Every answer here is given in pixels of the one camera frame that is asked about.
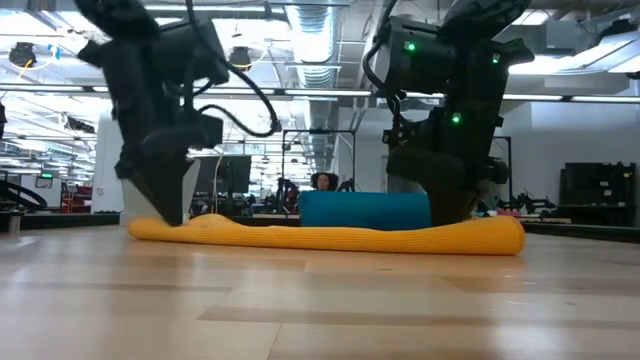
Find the white pillar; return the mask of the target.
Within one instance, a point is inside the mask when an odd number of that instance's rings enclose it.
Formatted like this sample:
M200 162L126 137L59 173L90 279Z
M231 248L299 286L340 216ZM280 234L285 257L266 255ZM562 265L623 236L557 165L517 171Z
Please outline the white pillar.
M91 212L122 212L122 184L115 172L123 145L120 128L110 110L100 114L97 125Z

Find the black background monitor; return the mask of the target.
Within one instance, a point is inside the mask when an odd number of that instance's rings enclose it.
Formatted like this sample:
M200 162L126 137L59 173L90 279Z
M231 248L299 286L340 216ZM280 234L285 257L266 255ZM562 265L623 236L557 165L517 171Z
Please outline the black background monitor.
M202 157L195 191L213 193L216 188L219 193L248 193L250 173L250 156Z

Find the person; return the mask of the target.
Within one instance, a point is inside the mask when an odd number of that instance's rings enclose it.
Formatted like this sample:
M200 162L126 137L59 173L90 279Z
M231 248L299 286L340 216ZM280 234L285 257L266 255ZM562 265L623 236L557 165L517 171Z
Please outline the person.
M311 176L311 186L315 191L335 191L339 177L334 173L318 172Z

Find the orange microfiber towel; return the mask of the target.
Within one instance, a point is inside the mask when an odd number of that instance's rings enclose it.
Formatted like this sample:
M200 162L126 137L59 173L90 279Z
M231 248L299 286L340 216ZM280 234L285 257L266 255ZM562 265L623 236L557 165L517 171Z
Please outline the orange microfiber towel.
M525 247L521 223L508 216L417 230L349 227L249 226L205 215L181 226L156 218L128 225L138 240L189 244L352 252L515 256Z

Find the long ceiling light strip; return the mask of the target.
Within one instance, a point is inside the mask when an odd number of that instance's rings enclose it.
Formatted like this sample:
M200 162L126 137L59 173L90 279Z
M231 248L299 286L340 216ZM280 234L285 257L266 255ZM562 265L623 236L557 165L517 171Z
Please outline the long ceiling light strip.
M504 101L640 105L640 96L505 94Z
M77 86L77 85L38 85L38 84L9 84L0 83L0 91L14 92L51 92L51 93L107 93L106 86ZM337 89L263 89L268 96L307 96L307 97L369 97L367 90L337 90ZM249 88L210 88L205 95L255 95Z

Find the black round ceiling fixture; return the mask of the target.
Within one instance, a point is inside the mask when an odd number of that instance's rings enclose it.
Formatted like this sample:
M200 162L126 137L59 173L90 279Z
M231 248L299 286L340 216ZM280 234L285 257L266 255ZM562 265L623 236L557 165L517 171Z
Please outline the black round ceiling fixture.
M233 47L229 54L228 61L241 71L249 71L252 67L249 48L245 46Z
M37 63L34 44L31 42L16 42L8 55L9 61L18 67L31 68Z

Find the teal plastic bin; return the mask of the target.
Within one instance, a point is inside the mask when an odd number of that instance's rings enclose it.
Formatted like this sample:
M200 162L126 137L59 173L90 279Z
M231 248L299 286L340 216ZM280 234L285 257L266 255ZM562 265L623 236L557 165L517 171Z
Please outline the teal plastic bin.
M298 199L300 225L353 227L383 231L432 226L424 193L304 192Z

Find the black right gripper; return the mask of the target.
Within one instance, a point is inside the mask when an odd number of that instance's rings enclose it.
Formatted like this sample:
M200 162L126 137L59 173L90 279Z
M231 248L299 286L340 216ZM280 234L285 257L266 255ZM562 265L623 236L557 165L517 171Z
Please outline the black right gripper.
M421 185L430 200L433 226L471 216L484 192L484 181L505 184L508 165L489 155L502 119L479 121L437 107L421 121L404 121L383 132L389 148L386 171Z

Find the ribbed silver ventilation duct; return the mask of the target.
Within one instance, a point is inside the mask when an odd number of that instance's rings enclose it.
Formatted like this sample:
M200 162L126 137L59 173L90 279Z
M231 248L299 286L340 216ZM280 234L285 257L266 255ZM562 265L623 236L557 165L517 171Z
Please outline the ribbed silver ventilation duct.
M285 8L293 30L294 61L299 86L304 89L328 89L336 85L336 69L327 66L334 62L336 22L338 11L319 5L287 6ZM309 100L309 125L311 129L327 128L331 122L332 105L327 100ZM330 167L330 155L325 135L311 135L310 145L317 170Z

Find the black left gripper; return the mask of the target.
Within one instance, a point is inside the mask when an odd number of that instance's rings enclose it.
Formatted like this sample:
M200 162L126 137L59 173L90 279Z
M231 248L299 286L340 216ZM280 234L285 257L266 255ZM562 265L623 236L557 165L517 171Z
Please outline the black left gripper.
M182 110L168 113L168 123L145 124L157 120L154 115L129 116L113 108L123 144L115 165L116 173L125 173L170 226L182 225L181 200L183 176L193 160L187 150L196 144L196 121Z

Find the black aluminium table frame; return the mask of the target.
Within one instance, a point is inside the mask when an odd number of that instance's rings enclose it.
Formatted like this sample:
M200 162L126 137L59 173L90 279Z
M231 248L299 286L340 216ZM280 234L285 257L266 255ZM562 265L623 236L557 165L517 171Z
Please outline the black aluminium table frame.
M242 225L250 226L299 225L299 220L293 218L255 218L234 216L232 217L232 220ZM119 223L120 215L116 213L26 214L20 221L20 229L43 230L56 228L118 225ZM533 234L640 244L640 228L541 222L523 222L522 226L527 233Z

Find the black background cabinet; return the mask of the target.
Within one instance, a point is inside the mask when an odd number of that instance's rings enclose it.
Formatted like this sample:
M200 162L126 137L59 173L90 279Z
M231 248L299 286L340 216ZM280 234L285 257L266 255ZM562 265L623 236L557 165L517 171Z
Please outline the black background cabinet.
M635 163L566 163L560 175L560 204L634 206L635 175Z

